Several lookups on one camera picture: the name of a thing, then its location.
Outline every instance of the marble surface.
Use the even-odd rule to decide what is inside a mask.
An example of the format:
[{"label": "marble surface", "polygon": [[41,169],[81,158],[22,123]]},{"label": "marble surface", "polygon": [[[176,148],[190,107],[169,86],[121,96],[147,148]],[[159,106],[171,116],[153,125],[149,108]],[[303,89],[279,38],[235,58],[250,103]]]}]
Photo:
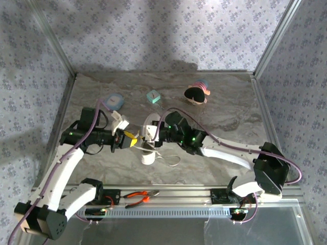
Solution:
[{"label": "marble surface", "polygon": [[[209,81],[211,95],[207,97],[207,104],[194,106],[184,98],[183,93],[198,78]],[[146,98],[152,89],[161,94],[156,104],[150,104]],[[249,75],[214,72],[78,74],[62,128],[78,120],[83,107],[94,107],[98,98],[105,99],[111,93],[120,93],[124,97],[125,103],[119,113],[127,116],[132,123],[127,128],[132,133],[138,131],[139,125],[150,113],[161,114],[164,108],[176,106],[194,115],[221,138],[248,144],[263,144],[266,141]],[[89,151],[96,152],[98,149],[95,145]],[[246,169],[234,163],[189,155],[174,143],[164,144],[159,152],[163,156],[178,155],[181,159],[179,165],[169,166],[178,162],[176,157],[156,159],[152,165],[143,165],[140,150],[136,148],[118,149],[111,153],[109,146],[104,146],[99,154],[84,156],[69,183],[80,183],[88,177],[101,180],[104,184],[226,185],[231,177],[246,173]]]}]

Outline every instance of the pliers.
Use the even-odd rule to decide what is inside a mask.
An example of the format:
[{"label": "pliers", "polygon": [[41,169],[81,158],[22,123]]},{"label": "pliers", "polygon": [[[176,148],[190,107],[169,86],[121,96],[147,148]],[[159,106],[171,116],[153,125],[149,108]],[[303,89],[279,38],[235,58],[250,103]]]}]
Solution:
[{"label": "pliers", "polygon": [[128,204],[125,208],[133,208],[139,204],[142,203],[147,203],[150,200],[150,197],[155,197],[156,195],[159,195],[160,191],[158,190],[153,190],[153,191],[137,191],[137,192],[132,192],[129,193],[125,196],[123,196],[123,198],[131,198],[134,197],[136,195],[145,195],[144,198],[142,198],[141,201],[138,201],[137,203],[132,203],[132,204]]}]

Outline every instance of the floral wallpaper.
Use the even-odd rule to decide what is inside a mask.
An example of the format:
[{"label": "floral wallpaper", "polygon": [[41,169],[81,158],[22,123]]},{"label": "floral wallpaper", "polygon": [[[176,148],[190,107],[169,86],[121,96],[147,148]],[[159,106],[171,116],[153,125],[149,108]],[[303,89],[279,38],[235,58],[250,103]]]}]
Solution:
[{"label": "floral wallpaper", "polygon": [[303,0],[259,78],[284,154],[303,171],[301,187],[327,244],[327,2]]},{"label": "floral wallpaper", "polygon": [[254,70],[289,0],[39,1],[78,72]]},{"label": "floral wallpaper", "polygon": [[49,154],[68,75],[25,1],[0,1],[0,244]]}]

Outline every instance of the teal cube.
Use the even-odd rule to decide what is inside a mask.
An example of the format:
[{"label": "teal cube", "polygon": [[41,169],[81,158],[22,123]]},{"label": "teal cube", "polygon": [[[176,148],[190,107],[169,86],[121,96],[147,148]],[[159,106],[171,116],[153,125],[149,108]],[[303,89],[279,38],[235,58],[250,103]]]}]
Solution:
[{"label": "teal cube", "polygon": [[160,99],[160,94],[154,89],[147,93],[147,98],[151,103],[156,103]]}]

